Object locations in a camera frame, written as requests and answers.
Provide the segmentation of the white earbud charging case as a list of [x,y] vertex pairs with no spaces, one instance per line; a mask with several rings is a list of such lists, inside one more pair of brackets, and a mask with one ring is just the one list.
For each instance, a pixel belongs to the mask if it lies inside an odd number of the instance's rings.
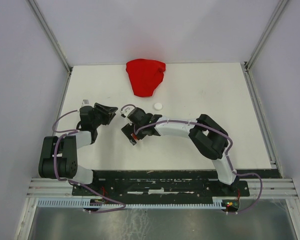
[[163,104],[160,103],[160,102],[156,102],[154,105],[153,105],[153,108],[156,110],[156,111],[160,111],[163,109]]

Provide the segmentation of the orange earbud charging case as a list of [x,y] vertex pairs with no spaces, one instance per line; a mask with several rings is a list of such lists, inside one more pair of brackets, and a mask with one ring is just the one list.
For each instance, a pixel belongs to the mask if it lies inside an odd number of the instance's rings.
[[132,133],[131,136],[133,137],[134,140],[136,141],[138,140],[138,137],[134,133]]

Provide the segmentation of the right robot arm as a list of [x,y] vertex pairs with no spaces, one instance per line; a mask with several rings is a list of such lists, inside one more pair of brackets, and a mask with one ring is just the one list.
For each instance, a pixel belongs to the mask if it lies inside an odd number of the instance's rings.
[[129,120],[121,131],[132,145],[146,136],[175,136],[189,139],[201,155],[212,161],[220,182],[221,193],[230,196],[237,191],[239,177],[229,159],[233,141],[210,116],[201,114],[196,119],[173,119],[160,114],[146,113],[133,104],[123,106],[120,113],[123,118]]

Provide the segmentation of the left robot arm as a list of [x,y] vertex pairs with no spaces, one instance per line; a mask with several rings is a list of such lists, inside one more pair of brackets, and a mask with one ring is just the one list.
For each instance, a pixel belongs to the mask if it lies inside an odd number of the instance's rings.
[[[117,107],[99,103],[90,105],[83,101],[80,109],[61,115],[52,125],[52,131],[60,136],[46,136],[43,139],[38,165],[41,178],[68,181],[72,184],[83,184],[89,195],[96,195],[101,183],[94,179],[94,171],[78,163],[78,149],[95,143],[98,127],[107,126],[115,117]],[[58,122],[72,114],[79,114],[79,121],[74,129],[58,130]]]

